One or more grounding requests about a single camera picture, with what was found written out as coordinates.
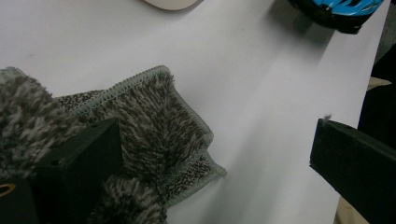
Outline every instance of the white table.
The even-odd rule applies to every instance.
[[[339,195],[308,166],[316,123],[332,114],[357,126],[388,7],[344,35],[282,0],[175,12],[140,0],[3,0],[0,67],[61,96],[164,64],[229,172],[170,208],[170,224],[332,223]]]

